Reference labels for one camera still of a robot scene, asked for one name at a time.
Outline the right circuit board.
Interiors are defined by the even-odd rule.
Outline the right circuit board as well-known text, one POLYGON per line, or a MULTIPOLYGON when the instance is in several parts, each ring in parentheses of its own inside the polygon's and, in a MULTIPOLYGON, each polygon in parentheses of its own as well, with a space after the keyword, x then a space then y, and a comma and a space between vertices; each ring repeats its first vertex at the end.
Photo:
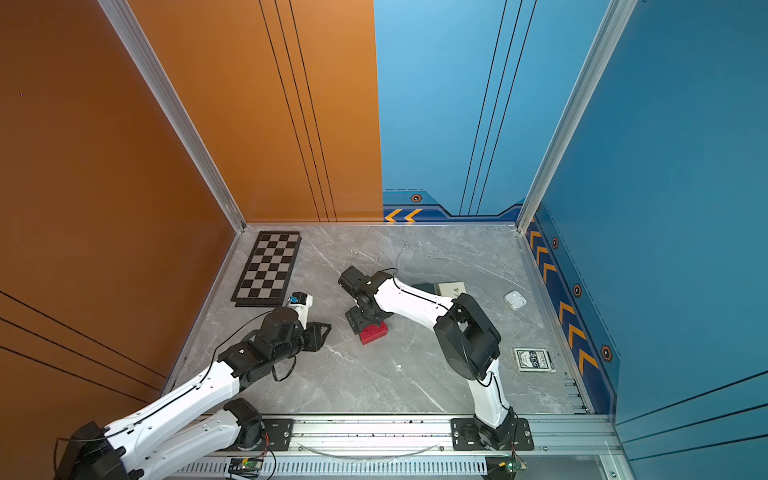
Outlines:
POLYGON ((517 456, 486 456, 485 464, 485 480, 515 480, 520 472, 528 470, 527 464, 517 456))

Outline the red booklet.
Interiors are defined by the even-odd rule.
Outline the red booklet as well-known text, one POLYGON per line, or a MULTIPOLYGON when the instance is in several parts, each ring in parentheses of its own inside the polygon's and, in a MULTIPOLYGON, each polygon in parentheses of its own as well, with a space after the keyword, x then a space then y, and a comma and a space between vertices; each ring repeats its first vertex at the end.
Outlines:
POLYGON ((367 345, 385 337, 387 334, 388 326, 385 322, 381 322, 379 325, 370 325, 365 327, 359 333, 359 339, 362 345, 367 345))

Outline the left circuit board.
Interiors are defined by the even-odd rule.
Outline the left circuit board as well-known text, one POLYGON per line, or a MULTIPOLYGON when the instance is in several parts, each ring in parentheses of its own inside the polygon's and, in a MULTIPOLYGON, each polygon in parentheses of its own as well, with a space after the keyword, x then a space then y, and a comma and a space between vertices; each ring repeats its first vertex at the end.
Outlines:
POLYGON ((263 472, 264 459, 258 457, 236 457, 229 461, 227 479, 258 479, 263 472))

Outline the aluminium corner post right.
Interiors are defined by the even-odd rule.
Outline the aluminium corner post right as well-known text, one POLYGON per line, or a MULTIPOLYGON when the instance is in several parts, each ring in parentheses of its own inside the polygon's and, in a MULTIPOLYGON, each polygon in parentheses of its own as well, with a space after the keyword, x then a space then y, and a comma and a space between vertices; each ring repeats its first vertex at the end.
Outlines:
POLYGON ((527 231, 637 5, 610 1, 516 221, 527 231))

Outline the aluminium corner post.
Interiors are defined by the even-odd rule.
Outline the aluminium corner post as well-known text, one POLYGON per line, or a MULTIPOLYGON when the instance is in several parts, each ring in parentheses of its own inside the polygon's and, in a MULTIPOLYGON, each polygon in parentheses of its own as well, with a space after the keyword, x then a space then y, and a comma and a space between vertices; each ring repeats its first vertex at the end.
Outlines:
POLYGON ((98 4, 226 219, 236 233, 242 233, 247 226, 244 215, 131 6, 119 0, 99 0, 98 4))
POLYGON ((527 231, 637 5, 610 1, 516 221, 527 231))

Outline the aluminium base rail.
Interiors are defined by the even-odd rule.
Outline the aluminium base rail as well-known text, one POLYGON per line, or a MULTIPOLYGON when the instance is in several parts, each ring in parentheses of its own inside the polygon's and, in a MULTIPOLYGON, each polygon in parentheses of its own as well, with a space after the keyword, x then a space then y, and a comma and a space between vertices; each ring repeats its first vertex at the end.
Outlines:
POLYGON ((605 456, 623 453, 604 415, 519 414, 511 439, 484 445, 468 415, 265 415, 271 441, 285 455, 384 459, 416 455, 605 456))

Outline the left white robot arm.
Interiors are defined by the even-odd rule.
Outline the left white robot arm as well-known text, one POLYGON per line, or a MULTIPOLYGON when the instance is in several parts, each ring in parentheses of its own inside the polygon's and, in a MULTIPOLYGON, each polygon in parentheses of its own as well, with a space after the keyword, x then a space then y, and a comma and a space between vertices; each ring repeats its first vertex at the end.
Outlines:
POLYGON ((69 438, 54 464, 57 479, 163 479, 221 449, 268 445, 262 414, 241 392, 273 374, 277 363, 320 350, 332 327, 277 307, 261 326, 215 354, 193 379, 110 424, 89 422, 69 438))

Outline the clear plastic earphone case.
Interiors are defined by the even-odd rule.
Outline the clear plastic earphone case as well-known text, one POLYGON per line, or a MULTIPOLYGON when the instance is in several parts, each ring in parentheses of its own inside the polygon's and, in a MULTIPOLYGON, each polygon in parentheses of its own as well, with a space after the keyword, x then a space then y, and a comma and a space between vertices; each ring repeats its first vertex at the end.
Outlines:
POLYGON ((504 296, 504 302, 510 309, 517 311, 527 304, 527 299, 519 291, 511 291, 504 296))

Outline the black white chessboard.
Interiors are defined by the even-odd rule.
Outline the black white chessboard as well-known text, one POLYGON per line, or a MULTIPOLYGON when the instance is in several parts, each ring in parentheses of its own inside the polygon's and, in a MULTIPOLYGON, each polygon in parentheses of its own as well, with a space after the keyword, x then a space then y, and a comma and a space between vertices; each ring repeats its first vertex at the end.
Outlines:
POLYGON ((283 305, 300 244, 299 231, 259 231, 231 296, 235 306, 283 305))

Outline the circuit board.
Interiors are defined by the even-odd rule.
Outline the circuit board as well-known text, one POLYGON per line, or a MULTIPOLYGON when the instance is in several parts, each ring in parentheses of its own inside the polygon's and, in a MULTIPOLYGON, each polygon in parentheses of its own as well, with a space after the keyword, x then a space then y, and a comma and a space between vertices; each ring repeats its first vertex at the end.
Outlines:
POLYGON ((486 456, 485 464, 485 480, 515 480, 520 472, 528 470, 527 464, 517 456, 486 456))
POLYGON ((229 461, 227 479, 258 479, 263 472, 264 459, 258 457, 236 457, 229 461))

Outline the green booklet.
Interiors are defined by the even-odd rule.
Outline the green booklet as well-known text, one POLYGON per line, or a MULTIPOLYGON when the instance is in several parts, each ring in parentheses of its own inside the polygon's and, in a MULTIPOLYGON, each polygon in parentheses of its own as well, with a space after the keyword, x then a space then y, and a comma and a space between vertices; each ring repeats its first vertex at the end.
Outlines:
POLYGON ((437 295, 437 296, 440 295, 439 287, 435 283, 418 283, 418 284, 413 284, 413 287, 415 289, 429 293, 431 295, 437 295))

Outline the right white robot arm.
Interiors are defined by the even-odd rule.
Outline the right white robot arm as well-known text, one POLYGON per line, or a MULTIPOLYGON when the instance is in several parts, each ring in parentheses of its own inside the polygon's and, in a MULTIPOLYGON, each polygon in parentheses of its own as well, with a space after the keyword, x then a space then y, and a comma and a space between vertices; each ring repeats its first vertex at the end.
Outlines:
POLYGON ((385 270, 368 276, 354 266, 340 275, 338 284, 355 301, 345 318, 356 334, 393 315, 432 330, 448 365, 468 381, 482 445, 494 450, 512 445, 516 414, 500 378, 501 334, 471 295, 438 296, 385 270))

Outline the playing card deck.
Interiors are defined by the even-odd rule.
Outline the playing card deck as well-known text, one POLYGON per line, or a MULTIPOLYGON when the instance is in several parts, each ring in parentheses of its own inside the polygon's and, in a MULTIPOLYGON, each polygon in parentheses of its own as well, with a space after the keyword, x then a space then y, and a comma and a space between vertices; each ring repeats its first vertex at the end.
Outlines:
POLYGON ((550 353, 541 348, 515 348, 515 361, 520 372, 553 373, 556 371, 550 353))

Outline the aluminium corner post left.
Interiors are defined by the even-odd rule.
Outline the aluminium corner post left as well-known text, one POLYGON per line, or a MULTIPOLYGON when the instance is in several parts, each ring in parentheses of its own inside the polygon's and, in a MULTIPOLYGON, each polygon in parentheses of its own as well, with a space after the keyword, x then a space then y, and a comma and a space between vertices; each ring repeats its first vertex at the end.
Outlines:
POLYGON ((242 233, 247 226, 244 215, 131 6, 119 0, 99 0, 98 4, 226 219, 236 233, 242 233))

